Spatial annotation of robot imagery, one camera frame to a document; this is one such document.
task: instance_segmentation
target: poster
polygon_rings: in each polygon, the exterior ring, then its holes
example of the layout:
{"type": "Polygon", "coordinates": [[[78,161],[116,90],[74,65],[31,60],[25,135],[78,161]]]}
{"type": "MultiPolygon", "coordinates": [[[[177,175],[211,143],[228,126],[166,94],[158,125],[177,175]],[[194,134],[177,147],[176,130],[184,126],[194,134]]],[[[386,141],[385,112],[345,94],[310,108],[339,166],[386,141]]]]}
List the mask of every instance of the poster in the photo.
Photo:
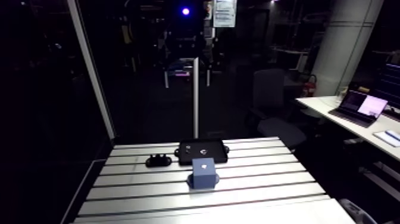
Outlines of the poster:
{"type": "Polygon", "coordinates": [[[236,0],[214,0],[214,27],[235,27],[236,0]]]}

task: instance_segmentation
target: paper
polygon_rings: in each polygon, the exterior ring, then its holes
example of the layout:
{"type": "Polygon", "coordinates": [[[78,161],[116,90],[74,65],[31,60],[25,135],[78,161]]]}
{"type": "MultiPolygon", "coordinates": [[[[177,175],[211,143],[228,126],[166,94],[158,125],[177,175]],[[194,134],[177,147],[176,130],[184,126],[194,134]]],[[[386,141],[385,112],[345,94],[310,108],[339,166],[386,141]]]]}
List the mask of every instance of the paper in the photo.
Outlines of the paper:
{"type": "Polygon", "coordinates": [[[393,147],[400,147],[400,141],[391,137],[387,133],[383,132],[375,132],[373,135],[390,144],[393,147]]]}
{"type": "Polygon", "coordinates": [[[236,0],[214,0],[214,27],[235,27],[236,0]]]}

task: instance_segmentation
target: laptop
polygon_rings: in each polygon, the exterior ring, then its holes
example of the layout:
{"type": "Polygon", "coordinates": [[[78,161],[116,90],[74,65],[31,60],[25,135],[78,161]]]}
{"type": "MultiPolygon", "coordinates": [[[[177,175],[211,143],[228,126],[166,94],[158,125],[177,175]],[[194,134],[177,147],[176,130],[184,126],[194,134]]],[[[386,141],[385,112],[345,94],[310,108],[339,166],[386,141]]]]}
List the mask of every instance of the laptop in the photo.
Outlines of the laptop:
{"type": "Polygon", "coordinates": [[[329,112],[362,127],[371,126],[385,109],[387,100],[357,91],[348,91],[338,108],[329,112]]]}

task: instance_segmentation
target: metal pole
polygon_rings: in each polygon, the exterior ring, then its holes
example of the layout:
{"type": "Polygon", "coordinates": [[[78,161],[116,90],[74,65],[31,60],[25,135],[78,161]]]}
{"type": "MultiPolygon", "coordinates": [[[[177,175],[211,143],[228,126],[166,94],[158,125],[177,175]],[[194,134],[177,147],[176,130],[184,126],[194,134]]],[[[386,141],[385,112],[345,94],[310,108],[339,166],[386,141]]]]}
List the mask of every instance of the metal pole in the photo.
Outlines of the metal pole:
{"type": "Polygon", "coordinates": [[[193,60],[193,137],[199,138],[199,58],[193,60]]]}
{"type": "Polygon", "coordinates": [[[110,139],[114,139],[115,138],[114,127],[113,124],[111,123],[106,102],[104,101],[103,98],[101,85],[97,77],[95,66],[93,65],[92,56],[89,51],[88,43],[86,42],[85,31],[83,30],[83,26],[78,11],[78,6],[75,0],[68,0],[68,7],[70,9],[72,21],[74,23],[76,31],[76,36],[78,37],[80,49],[82,51],[83,58],[85,59],[87,72],[89,73],[90,82],[92,83],[97,103],[99,104],[101,116],[103,117],[108,137],[110,139]]]}
{"type": "Polygon", "coordinates": [[[170,87],[170,84],[168,83],[168,72],[167,71],[164,72],[164,84],[165,84],[166,89],[168,89],[170,87]]]}
{"type": "Polygon", "coordinates": [[[210,86],[210,70],[207,69],[207,87],[210,86]]]}

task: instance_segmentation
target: aluminum table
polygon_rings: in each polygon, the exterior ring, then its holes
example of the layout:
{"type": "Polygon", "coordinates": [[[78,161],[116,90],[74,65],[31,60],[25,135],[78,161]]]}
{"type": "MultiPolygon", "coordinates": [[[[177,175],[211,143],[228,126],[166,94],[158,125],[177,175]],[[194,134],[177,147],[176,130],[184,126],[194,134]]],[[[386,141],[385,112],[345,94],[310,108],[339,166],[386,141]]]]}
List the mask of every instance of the aluminum table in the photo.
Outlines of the aluminum table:
{"type": "Polygon", "coordinates": [[[265,214],[270,215],[263,221],[276,222],[277,214],[289,211],[294,215],[281,217],[281,223],[294,217],[309,223],[353,223],[279,138],[224,144],[230,152],[227,163],[215,165],[220,181],[203,190],[188,187],[192,167],[179,166],[173,155],[178,143],[116,146],[74,222],[219,223],[229,217],[229,222],[243,223],[240,217],[265,214]],[[146,159],[156,153],[168,154],[172,164],[147,168],[146,159]]]}

